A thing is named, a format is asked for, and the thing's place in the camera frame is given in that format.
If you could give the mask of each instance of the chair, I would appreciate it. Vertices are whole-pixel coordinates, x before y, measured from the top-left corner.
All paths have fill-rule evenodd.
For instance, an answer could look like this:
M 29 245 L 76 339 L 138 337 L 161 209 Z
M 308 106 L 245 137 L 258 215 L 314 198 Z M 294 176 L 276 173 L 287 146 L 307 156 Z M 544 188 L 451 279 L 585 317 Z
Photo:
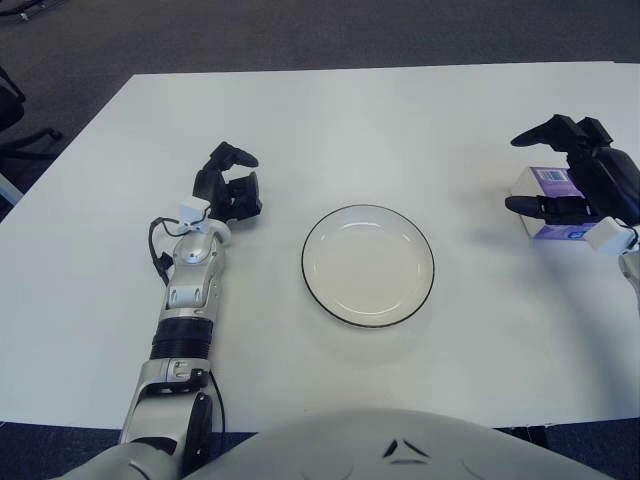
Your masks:
M 0 78 L 11 87 L 11 90 L 9 90 L 0 85 L 0 132 L 3 132 L 18 123 L 24 116 L 24 107 L 22 104 L 25 102 L 26 97 L 18 86 L 13 83 L 11 78 L 9 78 L 7 72 L 1 67 Z M 57 153 L 35 153 L 22 150 L 22 148 L 31 145 L 47 135 L 54 141 L 62 138 L 62 133 L 57 130 L 45 128 L 24 138 L 0 143 L 0 161 L 6 158 L 18 160 L 55 160 L 58 157 Z M 2 175 L 0 175 L 0 195 L 14 205 L 22 197 L 22 193 Z

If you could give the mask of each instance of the robotic hand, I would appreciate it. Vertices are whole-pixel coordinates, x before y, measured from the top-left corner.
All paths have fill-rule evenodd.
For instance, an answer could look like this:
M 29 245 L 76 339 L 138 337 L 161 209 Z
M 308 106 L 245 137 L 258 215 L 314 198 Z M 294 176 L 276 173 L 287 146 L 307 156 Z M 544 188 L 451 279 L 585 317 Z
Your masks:
M 610 147 L 612 141 L 595 118 L 575 123 L 564 115 L 518 135 L 511 141 L 515 147 L 542 143 L 566 152 L 569 178 L 584 197 L 513 196 L 505 205 L 550 225 L 598 222 L 585 239 L 598 252 L 619 255 L 640 309 L 640 171 L 629 155 Z
M 258 161 L 223 142 L 198 172 L 193 196 L 180 206 L 180 220 L 159 217 L 151 223 L 149 250 L 167 288 L 150 358 L 142 365 L 120 445 L 65 479 L 159 480 L 189 474 L 208 460 L 214 392 L 224 433 L 224 406 L 211 372 L 209 348 L 224 246 L 231 239 L 226 222 L 253 217 L 262 209 L 254 172 L 225 182 L 222 172 L 236 164 L 257 167 Z M 177 229 L 170 231 L 167 223 Z M 156 254 L 153 233 L 159 225 L 179 238 L 173 255 Z

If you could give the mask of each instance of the white plate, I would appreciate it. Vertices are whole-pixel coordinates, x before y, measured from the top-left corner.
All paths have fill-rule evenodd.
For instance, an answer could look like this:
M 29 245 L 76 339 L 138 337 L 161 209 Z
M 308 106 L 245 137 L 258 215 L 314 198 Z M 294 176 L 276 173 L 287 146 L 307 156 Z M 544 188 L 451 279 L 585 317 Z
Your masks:
M 311 229 L 302 274 L 318 303 L 340 320 L 386 327 L 410 317 L 429 296 L 433 254 L 418 227 L 399 213 L 353 205 Z

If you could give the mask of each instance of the cardboard box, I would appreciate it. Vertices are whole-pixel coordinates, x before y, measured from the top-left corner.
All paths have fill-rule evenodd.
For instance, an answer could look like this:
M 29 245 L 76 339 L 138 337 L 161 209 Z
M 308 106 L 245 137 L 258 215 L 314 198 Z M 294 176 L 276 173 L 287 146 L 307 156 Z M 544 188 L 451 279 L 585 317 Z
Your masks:
M 511 195 L 535 197 L 584 197 L 569 179 L 566 168 L 527 167 L 511 188 Z M 553 240 L 583 240 L 584 234 L 595 225 L 547 225 L 539 218 L 520 215 L 524 227 L 531 238 Z

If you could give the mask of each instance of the black cable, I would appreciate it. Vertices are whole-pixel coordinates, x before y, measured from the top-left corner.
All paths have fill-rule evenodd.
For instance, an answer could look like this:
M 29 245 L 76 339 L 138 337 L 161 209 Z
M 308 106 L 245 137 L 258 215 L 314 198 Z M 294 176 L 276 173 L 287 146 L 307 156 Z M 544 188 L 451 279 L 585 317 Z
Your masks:
M 224 413 L 224 402 L 222 401 L 222 395 L 220 394 L 220 389 L 218 388 L 218 382 L 216 382 L 216 377 L 213 376 L 213 372 L 209 370 L 209 376 L 211 377 L 211 382 L 213 383 L 213 388 L 216 391 L 216 396 L 218 397 L 218 403 L 220 404 L 220 418 L 222 419 L 222 432 L 220 434 L 220 451 L 218 452 L 218 456 L 224 453 L 224 434 L 227 432 L 227 419 Z
M 195 222 L 191 222 L 189 226 L 192 227 L 193 225 L 197 225 L 198 223 L 204 222 L 210 210 L 211 210 L 211 206 L 205 208 L 202 218 L 200 220 L 196 220 Z M 160 258 L 158 257 L 158 254 L 156 253 L 156 249 L 153 246 L 153 232 L 155 231 L 158 225 L 162 225 L 162 228 L 164 228 L 164 231 L 167 233 L 167 235 L 173 238 L 183 237 L 191 231 L 191 230 L 186 230 L 182 233 L 171 233 L 167 228 L 167 222 L 180 224 L 180 222 L 175 218 L 158 217 L 149 225 L 149 235 L 147 237 L 147 243 L 149 244 L 149 254 L 151 255 L 151 261 L 153 262 L 153 266 L 156 268 L 158 275 L 160 275 L 160 278 L 162 279 L 165 285 L 169 284 L 169 277 L 167 276 L 167 272 L 164 266 L 162 265 L 162 262 L 160 262 Z
M 640 235 L 638 235 L 638 231 L 635 228 L 630 227 L 629 225 L 627 225 L 625 223 L 621 223 L 621 221 L 618 220 L 618 219 L 614 219 L 614 221 L 618 225 L 620 225 L 622 228 L 626 228 L 626 229 L 631 230 L 633 232 L 633 240 L 631 240 L 629 245 L 627 245 L 627 250 L 632 250 L 633 247 L 635 247 L 638 244 L 638 241 L 640 240 Z

